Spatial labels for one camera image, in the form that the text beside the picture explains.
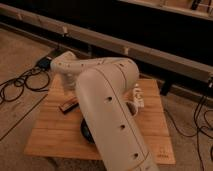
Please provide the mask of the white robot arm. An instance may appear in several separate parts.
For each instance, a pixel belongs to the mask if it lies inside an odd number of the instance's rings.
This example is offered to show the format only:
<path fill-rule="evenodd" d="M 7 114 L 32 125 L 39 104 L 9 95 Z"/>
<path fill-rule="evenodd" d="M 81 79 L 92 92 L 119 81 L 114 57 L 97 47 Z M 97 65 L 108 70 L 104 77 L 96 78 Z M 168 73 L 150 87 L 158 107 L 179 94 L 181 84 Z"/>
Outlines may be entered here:
<path fill-rule="evenodd" d="M 51 70 L 75 91 L 107 171 L 159 171 L 123 98 L 139 78 L 134 61 L 124 57 L 79 60 L 68 51 L 52 60 Z"/>

